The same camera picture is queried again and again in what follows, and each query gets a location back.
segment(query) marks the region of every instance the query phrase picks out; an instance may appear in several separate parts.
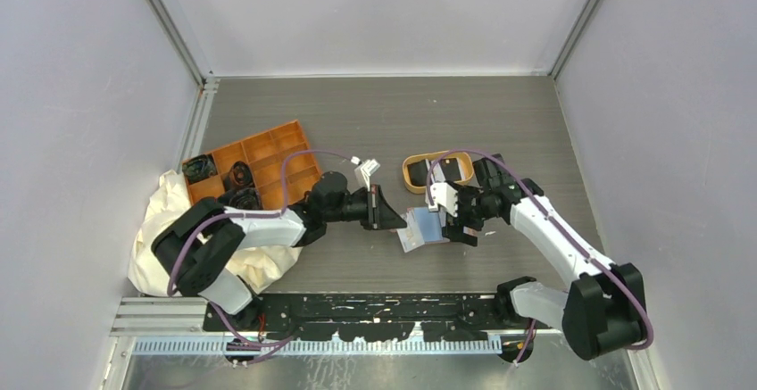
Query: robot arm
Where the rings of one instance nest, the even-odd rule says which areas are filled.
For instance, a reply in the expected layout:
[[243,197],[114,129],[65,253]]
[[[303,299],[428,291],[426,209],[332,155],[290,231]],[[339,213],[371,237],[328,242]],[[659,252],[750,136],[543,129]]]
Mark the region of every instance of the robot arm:
[[502,319],[537,319],[565,335],[570,347],[582,359],[591,360],[646,338],[641,317],[628,298],[595,265],[610,270],[645,306],[641,273],[632,264],[617,265],[595,250],[552,207],[542,189],[530,179],[524,185],[594,260],[586,259],[563,233],[546,218],[514,178],[493,162],[474,162],[481,188],[450,182],[431,186],[431,211],[446,213],[443,235],[451,241],[476,245],[475,231],[485,220],[502,218],[525,235],[557,270],[567,292],[555,290],[533,278],[518,278],[497,287],[495,306]]
[[192,232],[208,219],[226,217],[202,231],[207,241],[192,241],[179,266],[176,288],[184,296],[202,296],[216,303],[232,316],[231,321],[244,326],[257,319],[255,294],[225,269],[235,251],[265,245],[309,245],[326,233],[329,222],[358,220],[367,230],[407,226],[387,203],[381,186],[370,183],[370,175],[378,167],[374,160],[360,163],[355,174],[361,187],[352,193],[344,175],[324,173],[304,199],[284,213],[239,210],[204,198],[154,240],[153,253],[170,274]]

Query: wooden compartment box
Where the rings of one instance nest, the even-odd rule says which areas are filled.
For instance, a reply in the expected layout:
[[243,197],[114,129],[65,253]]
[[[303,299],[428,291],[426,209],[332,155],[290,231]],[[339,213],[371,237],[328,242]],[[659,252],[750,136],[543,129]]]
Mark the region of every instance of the wooden compartment box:
[[[231,166],[237,161],[244,161],[253,172],[253,181],[261,197],[265,210],[283,207],[284,191],[281,186],[281,164],[291,153],[310,149],[310,143],[304,134],[299,120],[263,131],[214,149],[210,155],[215,162],[218,174],[205,180],[190,184],[187,177],[189,200],[192,204],[202,198],[218,198],[226,189],[223,179],[229,174]],[[296,156],[289,160],[285,171],[287,176],[288,202],[296,203],[303,199],[305,192],[320,178],[320,166],[312,154]]]

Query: wood grain surface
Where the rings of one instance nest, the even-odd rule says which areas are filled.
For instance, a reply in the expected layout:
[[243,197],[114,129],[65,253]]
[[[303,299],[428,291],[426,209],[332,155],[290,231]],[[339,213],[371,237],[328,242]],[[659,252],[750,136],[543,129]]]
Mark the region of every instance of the wood grain surface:
[[[313,147],[376,158],[374,177],[397,211],[424,204],[408,192],[401,164],[413,154],[469,147],[501,153],[536,181],[589,243],[599,237],[551,79],[546,77],[223,79],[203,149],[298,119]],[[318,156],[350,180],[353,166]],[[358,223],[329,224],[270,292],[494,291],[532,276],[562,287],[521,234],[490,220],[478,247],[427,245],[403,253],[396,234]]]

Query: white wall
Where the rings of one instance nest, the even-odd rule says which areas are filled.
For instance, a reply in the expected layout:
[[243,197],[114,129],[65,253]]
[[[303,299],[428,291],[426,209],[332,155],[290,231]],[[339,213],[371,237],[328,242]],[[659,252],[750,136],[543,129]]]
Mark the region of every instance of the white wall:
[[644,273],[670,388],[754,388],[757,0],[605,0],[559,78],[603,233]]
[[0,2],[0,388],[94,388],[196,87],[145,0]]
[[166,0],[216,75],[547,73],[586,0]]

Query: yellow basket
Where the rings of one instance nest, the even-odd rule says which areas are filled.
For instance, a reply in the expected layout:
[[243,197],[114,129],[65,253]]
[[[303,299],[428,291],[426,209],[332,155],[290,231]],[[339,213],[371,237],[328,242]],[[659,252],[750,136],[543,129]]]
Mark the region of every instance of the yellow basket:
[[[405,160],[403,161],[403,178],[404,185],[405,187],[407,187],[407,190],[414,194],[423,194],[423,192],[426,190],[426,187],[416,187],[415,185],[413,185],[413,183],[411,183],[410,172],[407,170],[407,167],[409,165],[416,162],[421,162],[423,160],[429,160],[430,162],[433,162],[436,158],[446,152],[447,151],[434,152],[432,154],[413,155],[405,158]],[[468,185],[470,180],[473,178],[473,162],[470,160],[470,155],[466,154],[465,152],[455,152],[445,157],[445,160],[452,159],[457,159],[462,169],[462,180],[454,180],[454,182],[460,185]]]

